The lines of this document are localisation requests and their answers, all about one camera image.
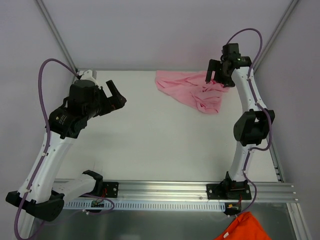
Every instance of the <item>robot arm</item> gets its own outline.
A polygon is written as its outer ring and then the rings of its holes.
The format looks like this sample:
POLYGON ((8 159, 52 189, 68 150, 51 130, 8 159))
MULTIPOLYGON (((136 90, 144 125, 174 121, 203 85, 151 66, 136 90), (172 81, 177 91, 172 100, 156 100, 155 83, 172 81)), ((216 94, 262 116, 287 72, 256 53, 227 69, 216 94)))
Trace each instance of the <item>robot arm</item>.
POLYGON ((233 135, 237 140, 233 162, 225 179, 208 194, 208 199, 250 200, 250 188, 244 171, 248 172, 254 147, 261 144, 269 133, 267 115, 259 108, 265 109, 271 123, 275 119, 273 110, 268 110, 258 92, 253 71, 248 72, 252 62, 248 56, 241 56, 237 43, 223 46, 220 61, 210 60, 205 81, 213 80, 224 87, 236 86, 241 104, 242 116, 233 127, 233 135))
POLYGON ((9 192, 6 201, 16 207, 20 205, 22 196, 28 192, 23 204, 24 210, 30 215, 53 221, 67 203, 83 194, 101 196, 103 177, 87 170, 78 179, 62 183, 53 188, 53 183, 65 155, 76 141, 80 131, 87 126, 90 118, 108 114, 122 108, 126 99, 118 92, 112 80, 106 82, 111 97, 107 97, 103 88, 97 85, 95 72, 89 70, 76 80, 69 90, 69 96, 63 100, 62 106, 49 116, 50 144, 44 153, 48 134, 44 140, 36 161, 18 191, 9 192), (44 160, 27 190, 27 185, 42 156, 44 160))

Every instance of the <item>black clamp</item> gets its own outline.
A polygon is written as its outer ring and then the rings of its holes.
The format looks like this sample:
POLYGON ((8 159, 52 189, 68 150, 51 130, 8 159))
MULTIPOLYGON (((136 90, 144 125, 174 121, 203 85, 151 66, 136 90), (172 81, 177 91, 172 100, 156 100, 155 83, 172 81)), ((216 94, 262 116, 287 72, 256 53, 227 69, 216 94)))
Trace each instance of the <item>black clamp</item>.
POLYGON ((106 82, 112 96, 107 97, 102 87, 90 80, 76 80, 63 104, 49 116, 51 131, 76 139, 89 119, 102 116, 124 107, 127 102, 117 90, 112 80, 106 82))
POLYGON ((233 88, 235 86, 235 83, 231 78, 233 71, 240 67, 250 67, 250 65, 250 57, 241 56, 239 53, 238 43, 226 44, 222 47, 220 61, 210 59, 205 82, 211 82, 212 72, 215 72, 214 81, 223 84, 224 88, 233 88))
POLYGON ((91 170, 84 171, 82 174, 89 175, 95 180, 93 191, 88 192, 89 195, 108 199, 116 199, 118 197, 119 182, 117 181, 103 181, 103 177, 91 170))
MULTIPOLYGON (((22 209, 35 218, 51 222, 58 217, 64 208, 64 196, 65 195, 63 193, 51 191, 51 197, 48 201, 36 203, 34 200, 25 200, 22 209)), ((7 194, 5 201, 18 208, 22 198, 18 191, 11 191, 7 194)))

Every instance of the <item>purple cable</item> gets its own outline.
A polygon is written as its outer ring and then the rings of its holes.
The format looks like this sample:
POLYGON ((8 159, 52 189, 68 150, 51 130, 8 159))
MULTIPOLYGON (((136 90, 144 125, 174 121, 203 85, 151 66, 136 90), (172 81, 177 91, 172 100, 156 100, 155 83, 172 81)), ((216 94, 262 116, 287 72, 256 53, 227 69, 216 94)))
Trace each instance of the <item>purple cable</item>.
MULTIPOLYGON (((49 62, 56 62, 58 64, 61 64, 66 69, 68 69, 73 75, 78 77, 78 74, 76 74, 75 71, 73 71, 70 67, 68 67, 66 64, 64 64, 62 61, 59 61, 59 60, 54 59, 54 58, 49 58, 49 59, 45 60, 42 63, 40 69, 39 69, 39 74, 38 74, 38 94, 39 94, 39 101, 40 101, 40 106, 41 106, 43 118, 44 118, 44 121, 45 121, 45 127, 46 127, 46 142, 45 142, 45 147, 44 147, 44 150, 43 150, 44 153, 46 153, 48 151, 49 144, 50 144, 51 133, 50 133, 50 125, 49 125, 49 120, 48 120, 48 116, 47 116, 47 112, 46 112, 46 108, 45 108, 45 103, 44 103, 44 98, 43 98, 43 93, 42 93, 42 74, 43 74, 43 71, 44 71, 44 68, 45 68, 46 64, 49 63, 49 62)), ((45 156, 42 156, 40 158, 38 164, 36 165, 35 170, 34 170, 32 176, 31 176, 31 178, 29 180, 29 183, 28 183, 28 185, 26 187, 27 190, 30 190, 30 188, 32 186, 32 183, 35 180, 35 177, 36 177, 36 175, 37 175, 37 173, 38 173, 38 171, 39 171, 39 169, 41 167, 41 164, 44 161, 44 158, 45 158, 45 156)), ((14 235, 18 240, 31 240, 31 239, 33 239, 39 233, 39 231, 43 228, 44 223, 45 223, 45 221, 43 221, 41 223, 40 227, 37 229, 37 231, 29 238, 22 238, 19 235, 19 230, 18 230, 19 216, 20 216, 22 207, 23 207, 23 205, 24 205, 24 203, 26 201, 26 198, 28 196, 28 193, 29 192, 25 192, 24 193, 24 195, 22 197, 22 200, 20 202, 20 205, 18 207, 18 210, 16 211, 16 215, 15 215, 15 219, 14 219, 14 226, 13 226, 14 235)))
POLYGON ((258 50, 255 58, 253 59, 251 65, 250 65, 250 67, 249 67, 249 70, 248 70, 248 73, 247 73, 247 77, 248 77, 248 78, 247 78, 247 81, 248 81, 250 90, 251 90, 251 92, 252 92, 252 95, 253 95, 255 104, 256 104, 257 107, 260 108, 260 109, 263 111, 263 113, 266 115, 266 118, 267 118, 267 121, 268 121, 268 126, 269 126, 269 141, 268 141, 268 144, 267 144, 267 146, 266 146, 265 148, 260 148, 260 147, 255 147, 255 146, 254 146, 254 147, 251 147, 251 148, 249 149, 249 151, 248 151, 248 154, 246 155, 242 172, 243 172, 244 178, 245 178, 249 183, 251 183, 252 186, 254 187, 254 197, 253 197, 251 203, 242 211, 242 213, 245 212, 245 211, 247 211, 247 210, 254 204, 254 202, 255 202, 256 199, 257 199, 257 193, 258 193, 257 186, 255 185, 254 182, 252 182, 252 181, 248 178, 248 176, 247 176, 247 174, 246 174, 247 165, 248 165, 249 158, 250 158, 250 151, 251 151, 251 150, 267 151, 267 150, 270 148, 271 142, 272 142, 272 122, 271 122, 270 115, 269 115, 269 113, 258 103, 258 98, 257 98, 257 95, 256 95, 256 93, 255 93, 255 89, 254 89, 254 87, 253 87, 253 85, 252 85, 252 81, 251 81, 251 79, 250 79, 251 71, 252 71, 252 69, 253 69, 253 67, 254 67, 254 64, 256 63, 256 61, 257 61, 257 59, 258 59, 258 57, 259 57, 259 55, 260 55, 260 53, 261 53, 261 51, 262 51, 262 46, 263 46, 262 35, 261 35, 261 33, 260 33, 257 29, 255 29, 255 28, 245 28, 245 29, 242 29, 242 30, 238 31, 237 33, 235 33, 235 34, 228 40, 228 42, 227 42, 226 44, 230 43, 230 41, 231 41, 235 36, 237 36, 239 33, 242 33, 242 32, 244 32, 244 31, 254 31, 254 32, 256 32, 256 33, 259 35, 259 38, 260 38, 259 50, 258 50))

